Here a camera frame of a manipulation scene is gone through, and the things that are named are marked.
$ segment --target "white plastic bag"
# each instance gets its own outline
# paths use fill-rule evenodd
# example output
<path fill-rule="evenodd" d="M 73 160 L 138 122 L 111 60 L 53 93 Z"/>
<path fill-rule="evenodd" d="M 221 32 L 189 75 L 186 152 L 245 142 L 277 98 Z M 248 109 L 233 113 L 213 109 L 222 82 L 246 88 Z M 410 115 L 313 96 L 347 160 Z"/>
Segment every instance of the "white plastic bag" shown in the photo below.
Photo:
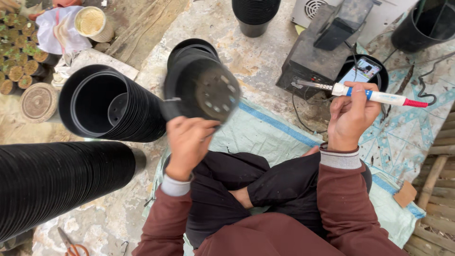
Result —
<path fill-rule="evenodd" d="M 91 43 L 74 27 L 74 18 L 82 6 L 54 8 L 38 16 L 38 46 L 43 51 L 64 54 L 91 48 Z"/>

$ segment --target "bare foot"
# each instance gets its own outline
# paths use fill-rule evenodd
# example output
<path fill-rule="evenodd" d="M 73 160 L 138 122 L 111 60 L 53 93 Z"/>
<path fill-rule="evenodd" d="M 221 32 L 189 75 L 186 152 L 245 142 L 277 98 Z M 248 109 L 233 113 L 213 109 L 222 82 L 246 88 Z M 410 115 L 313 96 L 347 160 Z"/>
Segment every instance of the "bare foot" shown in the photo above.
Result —
<path fill-rule="evenodd" d="M 314 146 L 310 150 L 308 150 L 305 154 L 303 154 L 302 156 L 311 155 L 311 154 L 314 154 L 317 152 L 319 152 L 319 146 Z"/>
<path fill-rule="evenodd" d="M 232 190 L 229 191 L 229 193 L 231 193 L 235 199 L 237 199 L 237 201 L 239 201 L 245 207 L 245 209 L 253 208 L 253 204 L 250 201 L 250 196 L 248 195 L 247 187 L 239 190 Z"/>

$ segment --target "soldering iron handle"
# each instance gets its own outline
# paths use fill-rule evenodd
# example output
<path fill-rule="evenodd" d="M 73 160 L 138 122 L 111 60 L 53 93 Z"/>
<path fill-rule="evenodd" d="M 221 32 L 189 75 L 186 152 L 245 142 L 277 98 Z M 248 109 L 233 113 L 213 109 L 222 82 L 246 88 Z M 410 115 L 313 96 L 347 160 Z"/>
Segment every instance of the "soldering iron handle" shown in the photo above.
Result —
<path fill-rule="evenodd" d="M 345 86 L 344 84 L 341 84 L 341 83 L 336 83 L 332 90 L 332 95 L 351 96 L 351 92 L 352 92 L 352 87 Z M 386 104 L 390 104 L 390 105 L 412 106 L 412 107 L 418 107 L 418 108 L 426 108 L 428 106 L 428 103 L 426 103 L 426 102 L 418 102 L 418 101 L 409 100 L 405 96 L 402 96 L 402 95 L 395 95 L 395 94 L 390 94 L 390 93 L 385 93 L 385 92 L 376 92 L 376 91 L 370 91 L 370 90 L 365 90 L 365 94 L 367 95 L 367 99 L 370 101 L 376 101 L 376 102 L 386 103 Z"/>

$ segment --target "man's right hand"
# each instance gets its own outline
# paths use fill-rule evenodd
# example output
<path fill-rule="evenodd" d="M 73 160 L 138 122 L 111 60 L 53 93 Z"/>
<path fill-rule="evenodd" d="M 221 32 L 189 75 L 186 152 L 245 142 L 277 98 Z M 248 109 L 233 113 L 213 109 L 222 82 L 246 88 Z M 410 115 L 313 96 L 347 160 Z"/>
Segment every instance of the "man's right hand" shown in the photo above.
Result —
<path fill-rule="evenodd" d="M 208 145 L 219 121 L 176 117 L 167 122 L 167 139 L 172 157 L 166 174 L 174 180 L 188 181 L 191 171 L 208 152 Z"/>
<path fill-rule="evenodd" d="M 365 90 L 379 91 L 377 85 L 365 82 L 345 82 L 344 85 L 353 87 L 352 93 L 350 97 L 336 97 L 330 105 L 328 150 L 355 150 L 360 136 L 381 111 L 381 104 L 368 101 L 365 95 Z"/>

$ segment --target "blue stripe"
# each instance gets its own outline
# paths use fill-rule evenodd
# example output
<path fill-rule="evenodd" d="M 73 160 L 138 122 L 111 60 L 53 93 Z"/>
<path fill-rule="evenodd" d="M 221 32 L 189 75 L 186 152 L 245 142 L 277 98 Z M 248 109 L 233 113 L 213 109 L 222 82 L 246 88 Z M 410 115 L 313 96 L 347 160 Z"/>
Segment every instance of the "blue stripe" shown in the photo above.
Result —
<path fill-rule="evenodd" d="M 247 112 L 248 114 L 272 125 L 273 127 L 275 127 L 276 129 L 286 133 L 287 135 L 291 136 L 292 138 L 302 142 L 303 144 L 305 145 L 308 145 L 310 147 L 314 147 L 314 146 L 319 146 L 320 143 L 317 143 L 315 142 L 314 140 L 306 137 L 306 136 L 303 136 L 301 133 L 291 129 L 289 126 L 285 125 L 284 123 L 278 121 L 278 120 L 275 120 L 267 115 L 264 115 L 263 113 L 257 111 L 256 109 L 246 105 L 245 103 L 242 103 L 240 102 L 238 104 L 239 108 L 245 112 Z"/>
<path fill-rule="evenodd" d="M 376 183 L 379 187 L 384 189 L 385 191 L 389 192 L 391 195 L 394 195 L 395 193 L 398 192 L 395 188 L 393 188 L 391 185 L 389 185 L 387 182 L 382 180 L 379 176 L 376 174 L 372 175 L 373 182 Z M 425 214 L 421 213 L 415 206 L 413 206 L 411 203 L 406 206 L 406 209 L 409 210 L 410 213 L 412 213 L 417 219 L 421 219 L 425 217 Z"/>
<path fill-rule="evenodd" d="M 351 96 L 352 94 L 352 87 L 349 87 L 348 92 L 346 93 L 346 96 Z M 367 100 L 371 98 L 372 91 L 370 90 L 365 90 L 365 95 L 367 96 Z"/>

